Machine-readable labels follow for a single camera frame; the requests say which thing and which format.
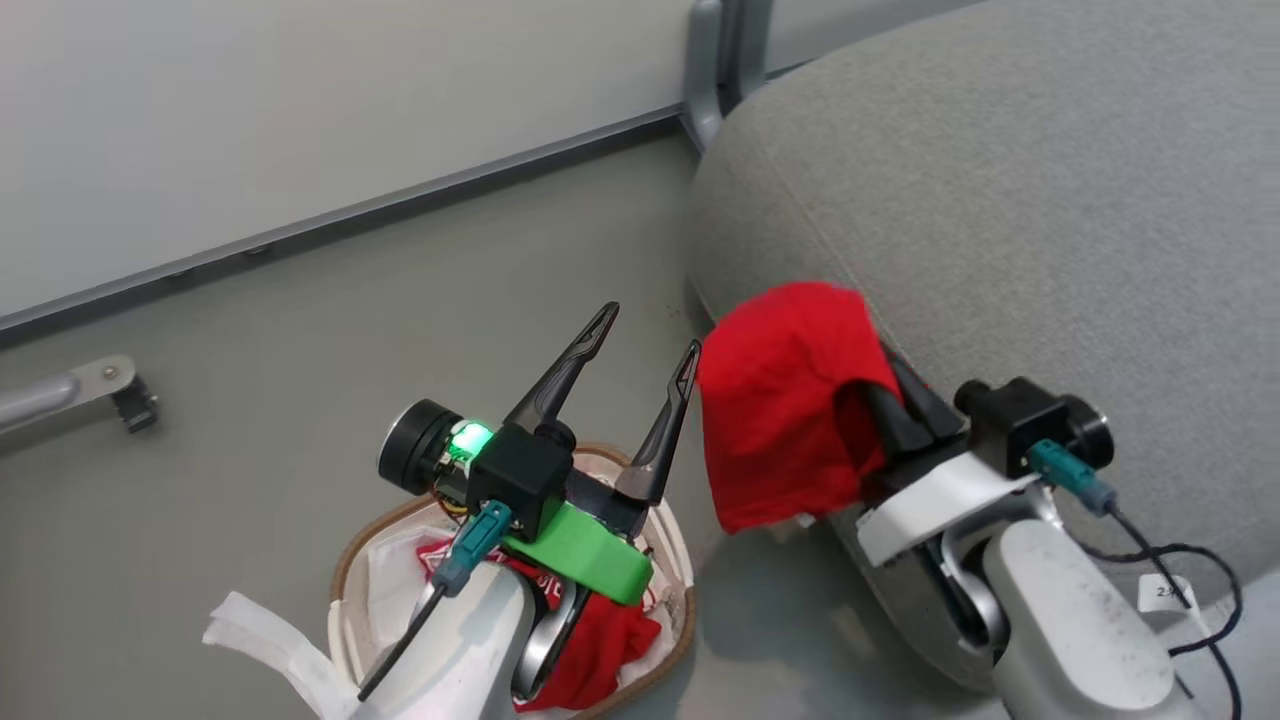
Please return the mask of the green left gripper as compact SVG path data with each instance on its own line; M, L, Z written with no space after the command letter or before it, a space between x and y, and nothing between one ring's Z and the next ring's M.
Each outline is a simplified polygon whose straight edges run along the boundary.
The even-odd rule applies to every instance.
M535 433L558 421L581 370L600 351L620 309L620 302L604 304L507 414L503 425ZM653 568L635 541L650 506L664 496L700 359L701 342L692 340L669 378L662 410L614 488L584 471L571 471L564 502L544 521L538 538L526 542L509 533L502 548L614 603L641 603Z

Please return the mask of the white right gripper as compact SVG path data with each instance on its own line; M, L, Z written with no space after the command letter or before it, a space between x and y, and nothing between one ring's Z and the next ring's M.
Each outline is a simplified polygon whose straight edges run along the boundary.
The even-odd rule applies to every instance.
M864 384L887 459L861 482L859 566L882 568L948 530L964 537L998 523L1041 520L1038 477L1010 479L978 457L966 421L892 347L881 347L902 404L883 386Z

